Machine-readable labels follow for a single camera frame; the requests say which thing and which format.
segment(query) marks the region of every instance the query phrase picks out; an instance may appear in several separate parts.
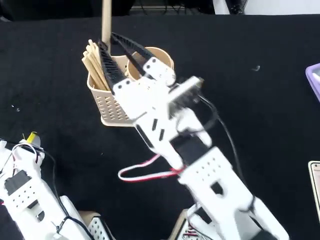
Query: wooden stick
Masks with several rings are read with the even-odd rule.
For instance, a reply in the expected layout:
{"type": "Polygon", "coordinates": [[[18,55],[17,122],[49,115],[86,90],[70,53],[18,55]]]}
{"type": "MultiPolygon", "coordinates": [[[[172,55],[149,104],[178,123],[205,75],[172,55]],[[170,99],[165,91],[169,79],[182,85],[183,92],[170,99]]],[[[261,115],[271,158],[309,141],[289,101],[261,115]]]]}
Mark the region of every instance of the wooden stick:
{"type": "Polygon", "coordinates": [[[89,58],[91,64],[93,65],[95,71],[98,73],[100,80],[102,81],[103,85],[105,86],[105,88],[110,91],[109,86],[107,84],[106,78],[104,73],[102,72],[101,66],[99,66],[99,64],[97,63],[96,58],[94,57],[94,54],[92,52],[89,52],[87,57],[89,58]]]}
{"type": "Polygon", "coordinates": [[[106,90],[104,84],[101,82],[100,77],[97,74],[94,66],[92,66],[90,60],[87,57],[83,57],[82,62],[84,64],[84,66],[86,67],[86,69],[88,70],[89,74],[91,75],[97,89],[106,90]]]}
{"type": "Polygon", "coordinates": [[[94,42],[93,43],[94,49],[95,49],[95,58],[98,60],[98,64],[101,66],[101,62],[100,62],[100,54],[99,54],[99,47],[97,46],[97,44],[94,42]]]}
{"type": "Polygon", "coordinates": [[[110,37],[111,37],[111,0],[102,2],[102,41],[107,44],[110,54],[110,37]]]}

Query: beige plastic basket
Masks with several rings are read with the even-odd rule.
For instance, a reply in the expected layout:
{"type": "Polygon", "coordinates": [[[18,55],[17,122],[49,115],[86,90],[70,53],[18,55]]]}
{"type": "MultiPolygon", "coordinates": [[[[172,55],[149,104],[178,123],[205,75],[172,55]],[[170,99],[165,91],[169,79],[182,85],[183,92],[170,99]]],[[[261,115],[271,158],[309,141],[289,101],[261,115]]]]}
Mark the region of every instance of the beige plastic basket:
{"type": "MultiPolygon", "coordinates": [[[[153,52],[152,48],[156,51],[163,51],[165,54],[159,55],[158,52],[154,52],[154,55],[159,58],[161,61],[166,63],[172,69],[174,68],[174,61],[170,56],[162,49],[156,47],[146,47],[150,48],[149,50],[153,52]],[[169,61],[163,59],[163,56],[168,56],[169,61]]],[[[134,77],[128,71],[127,64],[129,60],[127,56],[112,56],[112,59],[116,61],[121,71],[129,78],[134,79],[134,77]]],[[[128,118],[125,111],[114,99],[111,91],[104,91],[95,88],[94,81],[92,80],[90,74],[86,81],[87,87],[91,90],[95,103],[101,114],[102,124],[110,127],[133,127],[133,121],[128,118]]]]}

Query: black fabric surface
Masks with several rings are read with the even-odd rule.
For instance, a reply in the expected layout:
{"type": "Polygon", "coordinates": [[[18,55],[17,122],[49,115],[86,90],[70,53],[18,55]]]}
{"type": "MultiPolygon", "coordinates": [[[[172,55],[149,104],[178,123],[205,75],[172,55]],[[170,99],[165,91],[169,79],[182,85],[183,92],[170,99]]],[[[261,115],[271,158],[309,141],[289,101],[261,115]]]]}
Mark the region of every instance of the black fabric surface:
{"type": "MultiPolygon", "coordinates": [[[[320,15],[112,19],[113,31],[166,50],[177,76],[204,78],[203,92],[234,138],[250,190],[292,240],[320,236],[308,173],[308,162],[320,160],[320,103],[305,76],[320,62],[319,21],[320,15]]],[[[152,153],[134,129],[100,122],[81,62],[100,28],[98,18],[0,23],[0,136],[18,141],[38,132],[57,158],[58,191],[78,210],[101,213],[118,240],[166,239],[193,201],[174,177],[118,180],[118,170],[152,153]]],[[[205,107],[197,110],[207,116],[205,107]]],[[[222,128],[210,134],[234,164],[222,128]]],[[[42,166],[51,186],[52,163],[42,166]]],[[[168,167],[162,159],[136,174],[168,167]]],[[[5,212],[0,206],[0,238],[14,239],[5,212]]]]}

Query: popsicle stick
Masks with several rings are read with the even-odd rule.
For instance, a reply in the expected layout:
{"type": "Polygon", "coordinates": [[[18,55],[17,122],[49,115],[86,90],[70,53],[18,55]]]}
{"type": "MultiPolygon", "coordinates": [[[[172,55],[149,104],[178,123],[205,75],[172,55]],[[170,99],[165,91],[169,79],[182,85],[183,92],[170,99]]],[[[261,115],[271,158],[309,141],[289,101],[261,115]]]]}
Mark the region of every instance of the popsicle stick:
{"type": "Polygon", "coordinates": [[[86,69],[88,70],[89,74],[91,75],[94,84],[96,85],[97,89],[99,90],[106,90],[104,84],[101,82],[99,75],[97,74],[94,66],[92,66],[90,60],[87,57],[83,57],[82,62],[86,69]]]}
{"type": "Polygon", "coordinates": [[[87,57],[89,58],[91,64],[93,65],[95,71],[98,73],[100,80],[103,82],[103,85],[105,86],[105,88],[110,91],[109,86],[107,84],[107,81],[105,79],[105,75],[102,72],[101,66],[98,64],[93,52],[89,52],[87,57]]]}
{"type": "Polygon", "coordinates": [[[91,39],[89,39],[88,42],[89,42],[90,47],[92,48],[92,51],[94,52],[95,51],[94,42],[91,39]]]}
{"type": "Polygon", "coordinates": [[[99,47],[97,46],[97,44],[95,42],[93,43],[93,46],[94,46],[94,49],[95,49],[95,52],[94,52],[95,58],[98,60],[97,62],[101,66],[99,47]]]}

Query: wooden dowel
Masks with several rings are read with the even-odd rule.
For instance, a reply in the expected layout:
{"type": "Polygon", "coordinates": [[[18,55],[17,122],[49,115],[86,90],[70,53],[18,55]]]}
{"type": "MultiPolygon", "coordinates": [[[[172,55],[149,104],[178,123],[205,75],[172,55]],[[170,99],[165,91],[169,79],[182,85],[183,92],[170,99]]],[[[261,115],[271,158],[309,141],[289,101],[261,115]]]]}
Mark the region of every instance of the wooden dowel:
{"type": "Polygon", "coordinates": [[[110,37],[111,37],[111,0],[103,0],[102,2],[102,41],[107,44],[110,53],[110,37]]]}

